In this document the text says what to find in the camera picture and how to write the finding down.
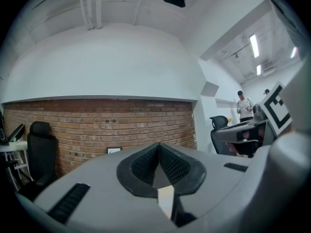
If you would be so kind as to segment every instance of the ceiling light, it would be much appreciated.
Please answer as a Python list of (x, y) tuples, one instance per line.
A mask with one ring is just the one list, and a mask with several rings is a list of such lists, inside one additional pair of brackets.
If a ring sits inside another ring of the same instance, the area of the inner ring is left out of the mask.
[(261, 74), (261, 65), (257, 66), (257, 75)]
[(294, 47), (292, 55), (291, 55), (291, 59), (296, 56), (296, 53), (297, 53), (297, 47)]
[(254, 57), (257, 58), (259, 56), (259, 50), (258, 50), (256, 36), (253, 34), (251, 37), (249, 37), (249, 39), (251, 40), (251, 43), (252, 43)]

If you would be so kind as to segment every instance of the desk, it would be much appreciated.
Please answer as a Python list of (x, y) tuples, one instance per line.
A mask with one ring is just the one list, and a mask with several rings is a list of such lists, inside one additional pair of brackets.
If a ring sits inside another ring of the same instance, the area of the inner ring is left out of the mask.
[[(5, 160), (8, 161), (9, 160), (8, 156), (11, 155), (11, 154), (16, 153), (18, 159), (20, 160), (20, 165), (15, 166), (14, 169), (18, 171), (19, 169), (26, 167), (28, 169), (28, 173), (30, 175), (26, 150), (27, 150), (27, 147), (24, 148), (24, 149), (21, 149), (21, 150), (14, 150), (14, 149), (12, 149), (11, 146), (2, 146), (2, 145), (0, 145), (0, 153), (4, 153)], [(20, 156), (20, 151), (23, 151), (26, 163), (23, 162), (23, 159)], [(16, 191), (18, 191), (18, 187), (16, 185), (16, 182), (15, 182), (15, 180), (13, 178), (13, 175), (12, 175), (12, 172), (11, 172), (10, 169), (9, 169), (9, 173), (10, 173), (10, 176), (11, 176), (11, 179), (12, 179), (12, 182), (14, 184), (15, 189), (16, 189)]]

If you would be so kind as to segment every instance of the office chair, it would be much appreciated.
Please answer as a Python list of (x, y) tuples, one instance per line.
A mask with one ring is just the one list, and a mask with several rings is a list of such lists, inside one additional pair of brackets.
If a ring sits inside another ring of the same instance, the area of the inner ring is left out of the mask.
[(210, 132), (210, 137), (212, 139), (212, 143), (215, 147), (216, 153), (223, 155), (237, 156), (235, 152), (230, 152), (230, 146), (226, 145), (226, 143), (223, 141), (219, 141), (215, 135), (215, 132), (218, 129), (222, 129), (228, 126), (228, 119), (225, 116), (213, 116), (210, 117), (210, 119), (212, 119), (212, 125), (214, 128)]
[(49, 184), (57, 179), (55, 155), (57, 139), (49, 134), (49, 123), (34, 122), (27, 135), (29, 172), (34, 181), (23, 186), (19, 193), (34, 200)]

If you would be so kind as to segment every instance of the black vent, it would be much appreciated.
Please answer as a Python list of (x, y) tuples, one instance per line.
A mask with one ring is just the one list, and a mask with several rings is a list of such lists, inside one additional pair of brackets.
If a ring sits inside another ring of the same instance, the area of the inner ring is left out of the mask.
[(160, 163), (167, 178), (172, 185), (176, 184), (190, 172), (190, 164), (166, 150), (163, 146), (159, 146)]
[(87, 184), (75, 184), (51, 209), (49, 215), (58, 222), (65, 223), (89, 189)]
[(132, 173), (141, 181), (152, 186), (158, 161), (158, 151), (156, 146), (132, 163)]
[(242, 165), (238, 165), (234, 163), (226, 163), (224, 166), (227, 168), (233, 169), (233, 170), (240, 171), (240, 172), (246, 172), (247, 170), (247, 166), (242, 166)]

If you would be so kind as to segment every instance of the person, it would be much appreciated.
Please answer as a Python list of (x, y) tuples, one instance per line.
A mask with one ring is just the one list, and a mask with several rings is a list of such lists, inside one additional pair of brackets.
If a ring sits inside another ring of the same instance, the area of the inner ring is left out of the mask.
[(254, 118), (254, 104), (249, 98), (245, 98), (242, 91), (238, 91), (240, 100), (237, 102), (237, 113), (241, 115), (240, 122), (245, 122)]

